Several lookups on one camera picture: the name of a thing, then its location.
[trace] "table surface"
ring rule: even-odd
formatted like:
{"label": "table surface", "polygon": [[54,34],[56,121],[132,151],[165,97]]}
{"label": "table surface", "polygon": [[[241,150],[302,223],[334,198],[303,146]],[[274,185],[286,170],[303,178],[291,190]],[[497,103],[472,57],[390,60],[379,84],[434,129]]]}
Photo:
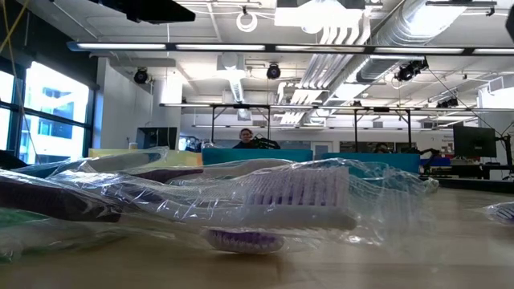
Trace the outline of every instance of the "table surface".
{"label": "table surface", "polygon": [[248,256],[126,238],[0,267],[0,288],[514,288],[514,227],[471,210],[512,197],[440,189],[430,197],[435,232],[422,254],[328,244]]}

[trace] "ceiling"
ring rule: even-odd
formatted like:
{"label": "ceiling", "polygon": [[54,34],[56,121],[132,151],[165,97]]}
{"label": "ceiling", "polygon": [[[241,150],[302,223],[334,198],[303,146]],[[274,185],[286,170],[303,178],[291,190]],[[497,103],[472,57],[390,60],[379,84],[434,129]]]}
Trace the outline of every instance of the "ceiling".
{"label": "ceiling", "polygon": [[[264,0],[261,8],[248,8],[272,17],[275,1]],[[383,0],[381,10],[375,10],[372,15],[372,29],[395,7],[399,0]],[[238,29],[235,19],[240,7],[213,6],[213,18],[208,14],[207,6],[187,6],[197,12],[195,22],[174,23],[169,25],[151,25],[148,23],[130,22],[121,13],[91,3],[86,0],[55,0],[61,10],[50,1],[32,1],[29,9],[51,25],[77,41],[116,41],[116,42],[200,42],[215,43],[317,43],[318,35],[309,35],[296,27],[274,26],[271,19],[259,17],[257,28],[251,33]],[[496,15],[485,14],[486,10],[468,10],[442,34],[436,37],[430,45],[438,46],[512,46],[504,28],[508,9],[512,0],[498,1]],[[221,95],[223,90],[229,90],[228,81],[213,79],[218,53],[163,53],[163,52],[120,52],[115,56],[129,59],[176,59],[186,74],[190,85],[185,86],[184,94],[188,100],[196,96]],[[282,70],[281,78],[300,78],[308,66],[311,55],[294,54],[246,54],[246,67],[251,67],[251,73],[243,79],[245,90],[274,91],[279,81],[266,80],[266,70],[270,62],[277,62]],[[459,88],[459,97],[467,104],[474,104],[475,88],[485,84],[484,81],[472,79],[492,79],[494,72],[514,71],[514,59],[507,57],[429,57],[430,69],[448,88]],[[387,75],[382,82],[385,85],[373,85],[368,90],[369,96],[363,100],[369,105],[384,104],[419,104],[428,97],[436,96],[446,91],[446,88],[430,73],[425,71],[418,75],[413,82],[402,84],[392,81],[392,75]]]}

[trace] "person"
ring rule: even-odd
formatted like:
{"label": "person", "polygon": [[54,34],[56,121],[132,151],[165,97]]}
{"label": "person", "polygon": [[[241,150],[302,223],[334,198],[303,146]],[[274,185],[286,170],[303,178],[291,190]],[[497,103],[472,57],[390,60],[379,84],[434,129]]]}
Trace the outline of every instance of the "person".
{"label": "person", "polygon": [[251,141],[254,133],[249,128],[241,129],[239,139],[241,140],[233,149],[257,149]]}
{"label": "person", "polygon": [[375,149],[373,151],[374,153],[391,153],[389,151],[389,148],[387,147],[387,144],[385,143],[378,143],[376,146],[375,146]]}

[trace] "teal partition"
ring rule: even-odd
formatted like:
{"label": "teal partition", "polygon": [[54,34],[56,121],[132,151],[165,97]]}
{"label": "teal partition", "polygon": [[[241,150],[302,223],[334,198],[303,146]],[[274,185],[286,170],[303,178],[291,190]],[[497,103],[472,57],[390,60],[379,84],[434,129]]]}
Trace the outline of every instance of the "teal partition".
{"label": "teal partition", "polygon": [[273,158],[289,161],[312,161],[310,149],[203,149],[204,165],[221,164],[228,161]]}
{"label": "teal partition", "polygon": [[363,162],[381,162],[409,173],[419,173],[420,156],[415,153],[324,153],[321,159],[334,157]]}

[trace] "yellow cable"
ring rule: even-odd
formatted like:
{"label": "yellow cable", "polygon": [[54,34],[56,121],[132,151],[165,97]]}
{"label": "yellow cable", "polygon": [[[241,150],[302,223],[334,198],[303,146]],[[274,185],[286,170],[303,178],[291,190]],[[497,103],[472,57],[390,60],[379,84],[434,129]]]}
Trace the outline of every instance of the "yellow cable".
{"label": "yellow cable", "polygon": [[[25,10],[25,7],[27,7],[27,3],[29,1],[30,0],[27,0],[25,2],[25,6],[23,7],[22,11],[18,15],[17,21],[18,21],[18,19],[21,18],[22,14],[23,14],[23,12]],[[28,121],[27,121],[27,116],[25,115],[25,108],[24,108],[25,104],[23,103],[23,98],[22,98],[22,93],[21,93],[22,90],[19,87],[18,76],[16,75],[16,65],[14,63],[13,47],[12,47],[12,44],[10,42],[10,34],[12,34],[12,31],[14,31],[15,25],[17,23],[15,23],[14,26],[11,28],[11,30],[9,30],[9,22],[7,20],[7,8],[6,8],[6,4],[5,3],[4,3],[4,9],[3,9],[3,21],[4,21],[4,25],[6,26],[6,32],[7,32],[7,37],[6,37],[6,40],[4,40],[4,43],[7,43],[8,47],[9,47],[10,63],[12,65],[12,69],[13,69],[14,82],[16,83],[16,96],[18,97],[18,102],[19,102],[19,112],[22,115],[23,121],[25,122],[25,126],[27,127],[28,135],[29,135],[29,140],[32,143],[32,148],[34,150],[35,158],[38,161],[38,163],[41,165],[41,160],[39,159],[39,154],[35,150],[35,144],[34,144],[34,141],[32,140],[31,128],[29,128]]]}
{"label": "yellow cable", "polygon": [[[3,47],[6,46],[7,42],[10,41],[10,36],[13,34],[14,32],[14,29],[16,29],[16,27],[18,26],[19,24],[19,21],[22,19],[22,16],[23,16],[23,12],[25,12],[25,10],[27,9],[27,6],[29,5],[29,2],[31,0],[25,0],[25,3],[23,4],[23,8],[22,10],[19,12],[18,14],[18,17],[16,18],[16,20],[14,20],[14,23],[13,23],[13,26],[10,28],[10,30],[7,28],[6,26],[6,32],[7,32],[7,36],[6,38],[3,40],[2,42],[2,45],[0,46],[0,54],[2,53],[3,51]],[[3,3],[4,7],[3,7],[3,10],[5,11],[4,12],[4,17],[6,18],[6,21],[7,21],[7,3],[4,2]]]}

